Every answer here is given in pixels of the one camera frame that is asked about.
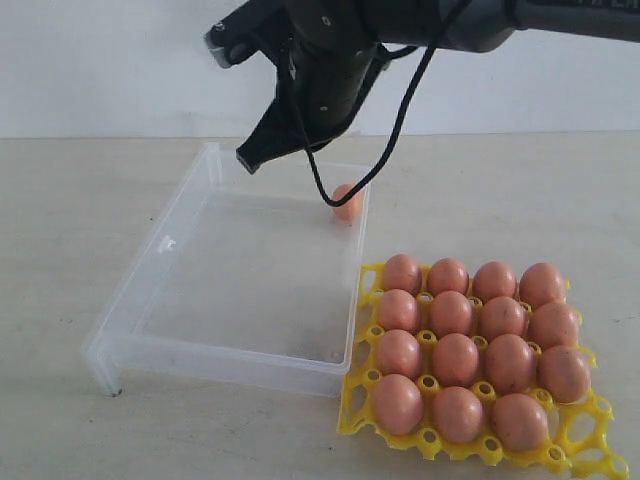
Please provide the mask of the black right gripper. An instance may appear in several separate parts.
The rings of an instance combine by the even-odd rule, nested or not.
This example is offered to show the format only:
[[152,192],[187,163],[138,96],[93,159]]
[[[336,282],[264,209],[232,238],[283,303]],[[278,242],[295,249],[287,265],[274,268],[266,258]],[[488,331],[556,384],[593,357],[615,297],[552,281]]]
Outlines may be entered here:
[[249,174],[265,163],[303,149],[302,123],[309,146],[322,149],[353,123],[370,91],[366,77],[299,75],[278,81],[276,98],[236,149],[236,158]]

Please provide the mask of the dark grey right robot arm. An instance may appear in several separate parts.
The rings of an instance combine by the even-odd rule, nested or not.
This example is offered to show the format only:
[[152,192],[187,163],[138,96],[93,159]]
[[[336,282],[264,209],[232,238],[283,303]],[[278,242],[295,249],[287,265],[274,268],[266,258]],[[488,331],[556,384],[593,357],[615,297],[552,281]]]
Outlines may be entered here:
[[486,53],[517,30],[636,42],[636,1],[252,1],[250,38],[278,70],[274,100],[237,158],[249,171],[317,151],[352,124],[385,43]]

